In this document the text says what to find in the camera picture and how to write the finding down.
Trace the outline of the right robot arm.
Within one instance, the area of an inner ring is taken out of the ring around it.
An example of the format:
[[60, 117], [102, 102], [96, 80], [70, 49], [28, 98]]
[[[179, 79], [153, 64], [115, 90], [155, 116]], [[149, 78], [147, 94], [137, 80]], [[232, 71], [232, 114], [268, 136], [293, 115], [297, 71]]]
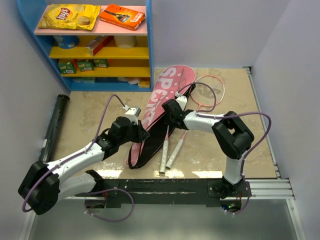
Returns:
[[221, 198], [233, 197], [241, 190], [245, 154], [255, 139], [246, 124], [233, 111], [222, 115], [199, 115], [194, 110], [183, 110], [176, 99], [162, 104], [166, 124], [183, 130], [198, 130], [214, 134], [226, 155], [226, 169], [221, 182], [214, 187]]

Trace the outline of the pink racket cover bag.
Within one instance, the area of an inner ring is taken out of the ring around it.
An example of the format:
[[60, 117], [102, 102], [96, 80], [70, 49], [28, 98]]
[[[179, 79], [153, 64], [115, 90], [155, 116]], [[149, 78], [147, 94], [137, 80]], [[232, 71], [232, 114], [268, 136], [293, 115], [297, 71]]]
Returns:
[[162, 148], [166, 134], [172, 134], [175, 129], [173, 126], [167, 128], [166, 113], [162, 104], [173, 99], [176, 92], [188, 98], [191, 87], [185, 85], [193, 83], [195, 79], [196, 72], [187, 65], [173, 65], [159, 74], [141, 120], [149, 137], [142, 143], [131, 145], [125, 161], [127, 167], [142, 168]]

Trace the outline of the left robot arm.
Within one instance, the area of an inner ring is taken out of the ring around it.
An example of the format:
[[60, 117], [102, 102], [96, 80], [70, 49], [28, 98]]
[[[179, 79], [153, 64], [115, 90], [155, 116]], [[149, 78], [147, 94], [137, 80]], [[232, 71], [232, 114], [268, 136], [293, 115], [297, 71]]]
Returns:
[[49, 163], [34, 162], [18, 188], [18, 193], [24, 200], [22, 211], [34, 211], [37, 215], [48, 212], [58, 202], [63, 192], [62, 184], [74, 174], [106, 160], [128, 142], [142, 143], [149, 135], [140, 120], [133, 122], [120, 116], [111, 127], [73, 154]]

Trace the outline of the black shuttlecock tube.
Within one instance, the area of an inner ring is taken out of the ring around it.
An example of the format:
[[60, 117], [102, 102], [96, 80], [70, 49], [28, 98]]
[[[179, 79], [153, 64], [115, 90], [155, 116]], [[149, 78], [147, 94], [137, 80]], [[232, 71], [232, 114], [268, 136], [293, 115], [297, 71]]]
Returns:
[[64, 94], [59, 94], [56, 98], [54, 109], [38, 158], [38, 160], [41, 162], [48, 163], [53, 160], [69, 102], [70, 97]]

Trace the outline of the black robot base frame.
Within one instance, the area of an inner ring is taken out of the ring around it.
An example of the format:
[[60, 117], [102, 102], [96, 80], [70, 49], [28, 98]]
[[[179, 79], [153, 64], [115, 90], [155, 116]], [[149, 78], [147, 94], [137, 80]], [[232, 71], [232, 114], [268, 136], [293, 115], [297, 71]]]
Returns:
[[236, 197], [251, 197], [250, 184], [241, 181], [229, 186], [221, 178], [172, 178], [172, 179], [103, 179], [89, 193], [78, 193], [77, 197], [97, 197], [102, 193], [93, 192], [112, 189], [106, 194], [106, 207], [119, 208], [121, 204], [130, 204], [127, 191], [136, 205], [205, 205], [220, 207], [222, 201], [230, 203]]

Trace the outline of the pink badminton racket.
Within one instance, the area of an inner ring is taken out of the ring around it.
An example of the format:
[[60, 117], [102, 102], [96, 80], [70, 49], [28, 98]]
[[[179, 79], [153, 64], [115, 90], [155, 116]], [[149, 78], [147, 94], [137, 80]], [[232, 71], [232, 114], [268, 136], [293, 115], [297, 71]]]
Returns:
[[[196, 84], [195, 89], [190, 94], [190, 97], [193, 102], [197, 104], [197, 111], [201, 108], [205, 108], [208, 111], [214, 106], [219, 105], [224, 99], [225, 84], [219, 77], [207, 74], [199, 77], [195, 82], [200, 84]], [[188, 131], [186, 130], [177, 142], [166, 162], [166, 169], [170, 170], [172, 168], [172, 165], [182, 148], [187, 132]]]
[[168, 157], [168, 146], [169, 146], [169, 128], [170, 128], [170, 126], [168, 125], [167, 130], [166, 130], [166, 135], [165, 135], [163, 145], [162, 145], [162, 156], [161, 156], [159, 174], [165, 174], [165, 171], [166, 171], [166, 164], [167, 164], [167, 157]]

